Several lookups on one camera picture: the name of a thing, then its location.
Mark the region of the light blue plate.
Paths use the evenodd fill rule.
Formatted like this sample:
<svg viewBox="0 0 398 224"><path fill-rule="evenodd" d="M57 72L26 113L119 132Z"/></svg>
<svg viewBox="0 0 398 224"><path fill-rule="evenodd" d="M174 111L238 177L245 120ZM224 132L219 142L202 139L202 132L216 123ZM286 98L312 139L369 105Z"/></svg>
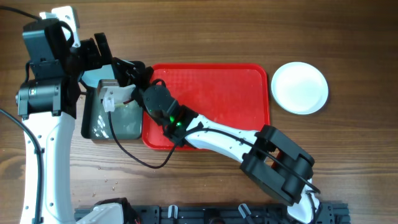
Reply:
<svg viewBox="0 0 398 224"><path fill-rule="evenodd" d="M112 65L103 65L101 68L86 71L81 81L89 87L96 88L100 80L114 80Z"/></svg>

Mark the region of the white round plate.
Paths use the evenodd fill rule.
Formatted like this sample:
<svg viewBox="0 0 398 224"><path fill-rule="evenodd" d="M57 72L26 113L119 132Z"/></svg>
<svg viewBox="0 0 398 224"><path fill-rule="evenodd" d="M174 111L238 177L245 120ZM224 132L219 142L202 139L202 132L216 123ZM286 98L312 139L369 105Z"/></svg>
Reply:
<svg viewBox="0 0 398 224"><path fill-rule="evenodd" d="M322 109L329 87L319 69L304 62L289 62L279 67L271 80L275 102L289 113L308 115Z"/></svg>

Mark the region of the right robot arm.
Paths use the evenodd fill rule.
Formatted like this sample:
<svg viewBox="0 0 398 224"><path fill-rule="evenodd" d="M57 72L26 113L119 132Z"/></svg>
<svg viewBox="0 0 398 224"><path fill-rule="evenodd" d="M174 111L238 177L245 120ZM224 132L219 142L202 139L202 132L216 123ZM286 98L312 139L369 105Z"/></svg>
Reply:
<svg viewBox="0 0 398 224"><path fill-rule="evenodd" d="M170 150L192 147L239 162L287 216L314 223L320 209L314 159L271 126L267 75L256 64L168 63L146 67L115 59L94 74L104 110L136 102Z"/></svg>

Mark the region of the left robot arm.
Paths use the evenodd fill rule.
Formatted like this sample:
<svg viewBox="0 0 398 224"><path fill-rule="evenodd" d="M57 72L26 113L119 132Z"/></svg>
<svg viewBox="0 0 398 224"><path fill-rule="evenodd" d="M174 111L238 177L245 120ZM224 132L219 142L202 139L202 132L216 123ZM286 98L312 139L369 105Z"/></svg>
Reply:
<svg viewBox="0 0 398 224"><path fill-rule="evenodd" d="M80 40L71 6L41 12L23 28L30 59L17 95L18 124L25 134L26 168L22 223L74 223L70 147L76 103L85 72L109 71L106 37Z"/></svg>

